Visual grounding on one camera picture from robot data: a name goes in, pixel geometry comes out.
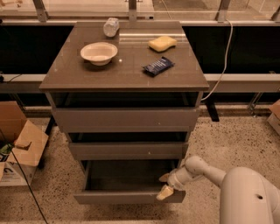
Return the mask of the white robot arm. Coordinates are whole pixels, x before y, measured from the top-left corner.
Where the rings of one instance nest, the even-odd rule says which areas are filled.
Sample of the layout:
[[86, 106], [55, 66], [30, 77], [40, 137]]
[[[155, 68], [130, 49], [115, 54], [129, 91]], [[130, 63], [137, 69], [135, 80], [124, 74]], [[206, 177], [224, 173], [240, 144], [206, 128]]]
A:
[[198, 156], [159, 178], [164, 186], [157, 199], [165, 200], [201, 177], [220, 188], [220, 224], [280, 224], [280, 189], [257, 171], [246, 167], [223, 171]]

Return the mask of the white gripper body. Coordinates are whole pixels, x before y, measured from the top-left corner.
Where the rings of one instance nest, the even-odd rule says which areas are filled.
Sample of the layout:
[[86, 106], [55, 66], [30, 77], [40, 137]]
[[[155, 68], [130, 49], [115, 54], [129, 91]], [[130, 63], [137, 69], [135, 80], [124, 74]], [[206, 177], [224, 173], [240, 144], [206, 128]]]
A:
[[187, 174], [185, 168], [174, 169], [169, 173], [167, 183], [173, 189], [182, 191], [187, 181]]

